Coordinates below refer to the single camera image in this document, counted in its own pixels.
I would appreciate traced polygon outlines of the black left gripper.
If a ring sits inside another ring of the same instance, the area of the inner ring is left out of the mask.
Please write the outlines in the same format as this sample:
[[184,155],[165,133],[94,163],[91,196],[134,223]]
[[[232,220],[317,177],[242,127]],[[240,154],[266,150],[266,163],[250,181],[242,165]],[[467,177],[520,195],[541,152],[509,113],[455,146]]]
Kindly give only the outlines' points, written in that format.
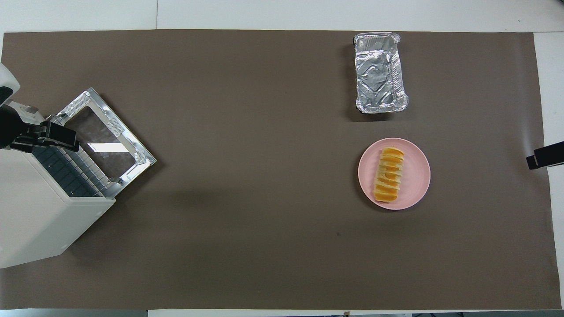
[[72,152],[79,151],[77,133],[65,126],[51,121],[41,123],[41,140],[34,124],[24,122],[14,108],[1,106],[0,109],[0,148],[32,153],[36,147],[59,147]]

